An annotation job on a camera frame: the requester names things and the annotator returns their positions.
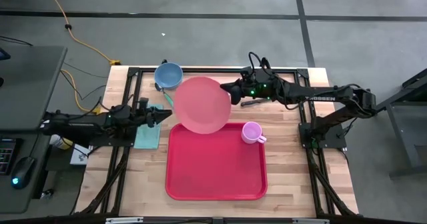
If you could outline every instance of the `yellow cable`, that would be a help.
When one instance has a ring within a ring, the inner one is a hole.
[[[68,22],[68,18],[67,18],[67,16],[66,16],[66,14],[65,14],[64,10],[62,9],[61,4],[59,4],[58,0],[54,0],[54,1],[56,2],[56,4],[58,5],[59,9],[61,10],[62,15],[63,15],[63,16],[64,16],[64,18],[65,18],[65,22],[66,22],[68,25],[70,25],[70,24],[69,24],[69,22]],[[109,61],[109,64],[110,64],[110,65],[117,65],[117,64],[120,64],[120,60],[112,60],[112,59],[108,58],[108,57],[107,57],[107,55],[105,55],[104,53],[102,53],[100,50],[98,50],[98,49],[96,49],[96,48],[92,47],[91,45],[86,44],[86,43],[84,43],[84,42],[82,42],[82,41],[78,40],[77,38],[75,38],[75,37],[74,37],[74,35],[73,35],[73,33],[71,32],[71,28],[67,28],[67,29],[68,29],[69,35],[71,36],[71,38],[72,38],[74,41],[76,41],[76,42],[78,42],[78,43],[80,43],[80,44],[82,44],[82,45],[84,45],[84,46],[86,46],[86,47],[88,47],[88,48],[90,48],[90,49],[92,49],[92,50],[94,50],[94,51],[98,52],[101,56],[103,56],[104,58],[106,58],[106,59]]]
[[[89,109],[83,108],[80,103],[79,103],[79,99],[77,98],[77,87],[75,86],[75,82],[74,82],[74,78],[73,75],[68,72],[67,70],[61,69],[61,71],[63,71],[64,73],[66,73],[68,76],[70,76],[71,78],[71,82],[73,83],[73,87],[74,87],[74,97],[75,97],[75,102],[77,103],[77,106],[82,110],[82,111],[91,111]]]

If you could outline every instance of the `computer mouse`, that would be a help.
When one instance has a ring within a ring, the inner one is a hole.
[[[17,163],[11,172],[12,187],[22,189],[26,187],[31,179],[31,172],[35,159],[32,157],[23,157]]]

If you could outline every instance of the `keyboard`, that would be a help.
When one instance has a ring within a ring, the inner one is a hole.
[[[0,175],[10,174],[22,142],[23,140],[19,138],[0,139]]]

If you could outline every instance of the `teal cloth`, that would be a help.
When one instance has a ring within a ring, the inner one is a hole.
[[[163,109],[162,104],[148,104],[149,107]],[[138,127],[135,138],[135,149],[157,149],[159,148],[161,123],[149,128],[147,125]]]

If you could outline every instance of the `red tray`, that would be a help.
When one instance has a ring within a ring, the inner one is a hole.
[[[175,200],[255,200],[267,191],[264,144],[242,141],[245,123],[212,134],[178,124],[167,152],[166,192]]]

